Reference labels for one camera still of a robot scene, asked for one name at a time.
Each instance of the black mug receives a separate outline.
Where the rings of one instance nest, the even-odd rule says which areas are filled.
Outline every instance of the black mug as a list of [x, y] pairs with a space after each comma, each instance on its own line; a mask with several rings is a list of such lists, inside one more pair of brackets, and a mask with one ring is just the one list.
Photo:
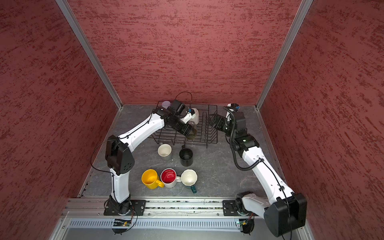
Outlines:
[[183, 145], [179, 152], [181, 165], [183, 165], [184, 167], [191, 166], [193, 163], [192, 156], [193, 156], [192, 150], [190, 150], [189, 148], [186, 148], [185, 145]]

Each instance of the black wire dish rack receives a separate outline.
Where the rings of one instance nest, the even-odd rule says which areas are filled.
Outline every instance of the black wire dish rack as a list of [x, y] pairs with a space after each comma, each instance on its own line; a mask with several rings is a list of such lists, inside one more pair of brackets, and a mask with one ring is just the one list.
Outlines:
[[[161, 103], [162, 101], [159, 101], [156, 108], [161, 106]], [[188, 107], [189, 104], [185, 104], [182, 117], [186, 115]], [[160, 144], [160, 142], [172, 143], [173, 145], [175, 145], [175, 143], [181, 143], [184, 145], [193, 144], [206, 146], [206, 148], [208, 148], [208, 144], [216, 144], [217, 130], [209, 126], [209, 116], [210, 114], [217, 113], [217, 105], [192, 103], [191, 108], [196, 108], [199, 111], [199, 123], [196, 125], [197, 135], [194, 139], [187, 139], [183, 134], [178, 133], [167, 125], [152, 133], [149, 138], [153, 138], [157, 144]]]

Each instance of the black mounting plate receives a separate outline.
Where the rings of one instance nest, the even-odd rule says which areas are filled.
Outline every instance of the black mounting plate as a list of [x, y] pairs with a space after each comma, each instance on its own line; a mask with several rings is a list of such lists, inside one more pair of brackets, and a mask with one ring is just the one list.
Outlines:
[[[137, 216], [143, 216], [144, 210], [145, 210], [145, 204], [146, 200], [131, 200], [131, 203], [133, 205], [133, 208], [135, 209], [135, 214]], [[107, 205], [104, 209], [104, 216], [120, 216], [123, 217], [122, 215], [119, 215], [111, 206], [110, 201], [107, 202]]]
[[239, 212], [235, 209], [236, 202], [235, 200], [223, 200], [223, 213], [224, 216], [241, 216]]

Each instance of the gray marble countertop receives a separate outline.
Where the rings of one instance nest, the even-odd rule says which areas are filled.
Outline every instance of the gray marble countertop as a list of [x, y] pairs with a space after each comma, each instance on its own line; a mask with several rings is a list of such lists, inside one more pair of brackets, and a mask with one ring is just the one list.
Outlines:
[[[151, 113], [154, 106], [149, 105], [125, 105], [113, 134], [118, 136], [134, 126], [141, 123]], [[253, 106], [244, 106], [240, 110], [244, 112], [247, 121], [248, 133], [253, 135], [259, 142], [267, 159], [271, 159], [267, 148], [260, 123]], [[218, 113], [225, 116], [226, 111], [222, 106], [218, 107]], [[159, 144], [154, 139], [144, 140], [132, 153], [135, 158], [135, 165], [129, 175], [129, 191], [133, 197], [234, 197], [237, 193], [251, 191], [258, 196], [265, 197], [265, 192], [260, 182], [250, 171], [240, 171], [235, 167], [231, 150], [225, 140], [223, 132], [218, 133], [218, 143], [205, 146], [187, 145], [193, 151], [193, 164], [190, 167], [183, 167], [179, 159], [179, 151], [182, 144], [176, 143], [172, 146], [171, 160], [163, 160], [157, 154]], [[104, 159], [105, 146], [100, 151], [95, 166], [101, 170], [108, 171], [107, 162]], [[238, 157], [239, 165], [247, 164]], [[197, 193], [193, 194], [190, 188], [185, 187], [181, 182], [173, 188], [148, 189], [141, 182], [141, 175], [147, 169], [154, 169], [157, 174], [166, 168], [173, 168], [180, 176], [186, 169], [196, 171], [198, 180], [195, 184]], [[89, 178], [89, 184], [83, 192], [84, 196], [108, 196], [111, 194], [111, 175], [105, 172], [93, 171]]]

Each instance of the red wall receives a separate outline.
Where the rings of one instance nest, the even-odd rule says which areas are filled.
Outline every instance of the red wall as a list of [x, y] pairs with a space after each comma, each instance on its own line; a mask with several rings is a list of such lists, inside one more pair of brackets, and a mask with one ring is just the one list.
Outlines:
[[68, 2], [123, 103], [255, 104], [301, 0]]
[[314, 1], [262, 106], [317, 240], [384, 238], [383, 11]]
[[54, 0], [0, 18], [0, 239], [43, 240], [117, 108]]

